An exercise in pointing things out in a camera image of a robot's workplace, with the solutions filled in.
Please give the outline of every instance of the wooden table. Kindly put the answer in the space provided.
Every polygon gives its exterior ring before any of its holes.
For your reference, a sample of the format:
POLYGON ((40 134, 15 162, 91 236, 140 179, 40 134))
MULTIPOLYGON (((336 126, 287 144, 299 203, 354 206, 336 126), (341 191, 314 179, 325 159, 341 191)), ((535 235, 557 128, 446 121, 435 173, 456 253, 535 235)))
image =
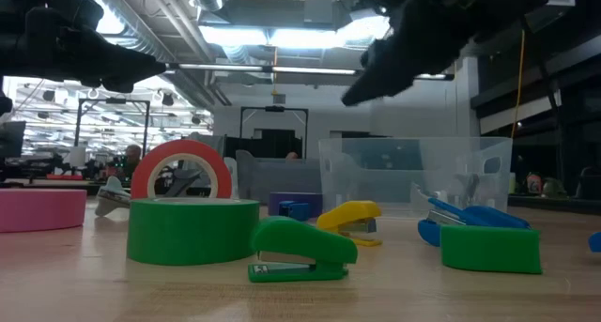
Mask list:
POLYGON ((254 259, 159 267, 126 259, 128 211, 80 228, 0 235, 0 321, 601 321, 601 218, 513 209, 542 234, 544 275, 444 267, 416 222, 381 219, 343 281, 251 284, 254 259))

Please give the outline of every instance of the purple box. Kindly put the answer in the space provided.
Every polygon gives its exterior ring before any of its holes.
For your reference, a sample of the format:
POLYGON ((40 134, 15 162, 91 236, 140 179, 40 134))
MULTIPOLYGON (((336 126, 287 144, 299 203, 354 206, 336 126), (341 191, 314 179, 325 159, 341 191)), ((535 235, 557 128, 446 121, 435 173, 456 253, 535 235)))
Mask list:
POLYGON ((323 195, 321 193, 273 192, 270 194, 270 216, 279 215, 280 203, 283 201, 309 204, 311 218, 317 218, 323 211, 323 195))

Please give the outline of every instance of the yellow stapler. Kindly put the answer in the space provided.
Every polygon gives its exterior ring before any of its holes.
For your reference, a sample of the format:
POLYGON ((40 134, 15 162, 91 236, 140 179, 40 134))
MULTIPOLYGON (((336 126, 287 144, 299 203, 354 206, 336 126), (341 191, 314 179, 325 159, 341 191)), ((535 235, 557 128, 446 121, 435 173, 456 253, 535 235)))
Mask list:
POLYGON ((317 228, 349 237, 360 246, 378 246, 382 244, 381 240, 353 237, 350 233, 376 232, 374 218, 381 215, 382 211, 372 201, 350 201, 322 214, 317 219, 317 228))

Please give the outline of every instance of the black frame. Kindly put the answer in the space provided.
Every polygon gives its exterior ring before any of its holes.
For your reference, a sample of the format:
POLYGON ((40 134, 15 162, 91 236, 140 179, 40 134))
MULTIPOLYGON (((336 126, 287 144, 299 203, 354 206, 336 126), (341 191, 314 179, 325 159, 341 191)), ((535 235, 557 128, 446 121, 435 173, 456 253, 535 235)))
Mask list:
POLYGON ((244 129, 244 111, 247 110, 262 110, 265 112, 303 112, 305 115, 304 121, 304 155, 303 158, 307 159, 307 146, 309 145, 309 109, 300 109, 300 108, 280 108, 279 111, 270 111, 270 107, 240 107, 240 131, 239 138, 242 138, 242 130, 244 129))
POLYGON ((145 116, 145 121, 144 121, 144 141, 142 143, 142 157, 144 157, 146 155, 146 144, 147 144, 147 139, 148 139, 148 120, 150 119, 150 101, 148 100, 118 100, 118 102, 115 102, 116 99, 90 99, 90 98, 85 98, 85 99, 80 99, 79 100, 79 106, 77 107, 77 124, 75 125, 75 143, 74 146, 77 147, 79 145, 79 132, 80 129, 82 127, 82 116, 85 115, 85 112, 82 112, 82 107, 84 106, 84 104, 86 102, 93 102, 95 104, 98 104, 101 101, 104 101, 106 103, 121 103, 121 104, 126 104, 128 102, 130 103, 142 103, 146 106, 146 116, 145 116))

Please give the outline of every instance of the computer monitor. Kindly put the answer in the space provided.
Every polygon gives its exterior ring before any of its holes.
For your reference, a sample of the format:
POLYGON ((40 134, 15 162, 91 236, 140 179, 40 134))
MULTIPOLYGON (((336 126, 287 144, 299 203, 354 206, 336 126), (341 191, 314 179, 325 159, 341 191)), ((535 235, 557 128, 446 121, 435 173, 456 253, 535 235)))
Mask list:
POLYGON ((24 133, 24 121, 0 124, 0 159, 21 157, 24 133))

